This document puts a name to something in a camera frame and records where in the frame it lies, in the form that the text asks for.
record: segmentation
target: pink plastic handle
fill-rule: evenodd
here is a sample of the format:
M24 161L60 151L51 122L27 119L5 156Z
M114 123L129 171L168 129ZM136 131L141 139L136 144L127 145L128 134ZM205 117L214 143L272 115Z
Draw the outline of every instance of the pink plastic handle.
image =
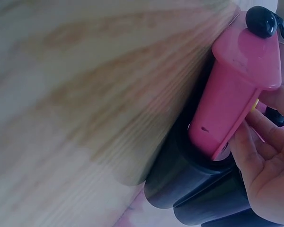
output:
M194 145L215 159L262 90L281 85L277 34L262 39L247 30L246 12L213 44L216 62L188 133Z

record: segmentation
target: yellow part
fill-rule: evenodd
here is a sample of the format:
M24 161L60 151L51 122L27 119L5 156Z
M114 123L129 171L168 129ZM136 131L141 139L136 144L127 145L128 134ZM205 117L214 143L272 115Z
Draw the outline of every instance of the yellow part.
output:
M256 100L256 102L253 104L253 106L252 106L250 111L253 111L256 108L258 103L259 103L259 99Z

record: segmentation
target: finger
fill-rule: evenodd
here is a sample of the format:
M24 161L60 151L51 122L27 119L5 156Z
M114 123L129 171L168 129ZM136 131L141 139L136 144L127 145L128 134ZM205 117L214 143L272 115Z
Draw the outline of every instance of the finger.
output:
M284 147L284 129L279 128L266 118L259 110L251 111L246 121L262 137L262 139L276 149L276 154Z
M264 160L253 143L249 127L244 121L229 141L232 155L242 172L247 189L264 168Z
M277 109L284 116L284 86L276 91L263 91L259 99L267 106Z
M275 155L277 155L277 150L271 145L263 142L253 128L250 127L249 131L255 143L258 154L262 156L265 161L271 160Z

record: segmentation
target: black cylinder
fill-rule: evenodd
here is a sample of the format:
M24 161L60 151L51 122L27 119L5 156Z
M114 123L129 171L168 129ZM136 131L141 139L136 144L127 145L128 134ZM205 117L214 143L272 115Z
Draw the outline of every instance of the black cylinder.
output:
M210 187L176 206L174 213L183 224L200 225L249 208L240 171L235 167Z
M229 173L235 165L231 155L212 161L195 147L188 136L188 127L210 75L214 59L207 62L195 93L170 130L147 177L144 192L147 200L161 209L190 198Z
M202 227L282 227L259 217L252 209L202 224Z

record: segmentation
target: pink object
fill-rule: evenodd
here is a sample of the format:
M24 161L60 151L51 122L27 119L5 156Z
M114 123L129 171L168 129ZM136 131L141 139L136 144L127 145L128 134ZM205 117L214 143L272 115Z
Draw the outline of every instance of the pink object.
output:
M251 110L262 90L281 85L278 36L262 39L247 30L246 12L222 33L212 47L216 62L188 133L211 159Z

